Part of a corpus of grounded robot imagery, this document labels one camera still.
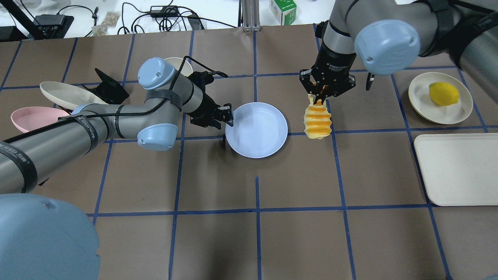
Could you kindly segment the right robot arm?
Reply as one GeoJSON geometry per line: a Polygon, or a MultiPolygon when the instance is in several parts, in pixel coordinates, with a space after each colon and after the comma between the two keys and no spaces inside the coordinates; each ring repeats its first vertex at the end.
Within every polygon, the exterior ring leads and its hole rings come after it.
{"type": "Polygon", "coordinates": [[[322,43],[300,81],[315,100],[325,100],[355,87],[356,58],[371,75],[387,76],[418,57],[447,53],[496,102],[497,32],[496,0],[337,0],[316,28],[322,43]]]}

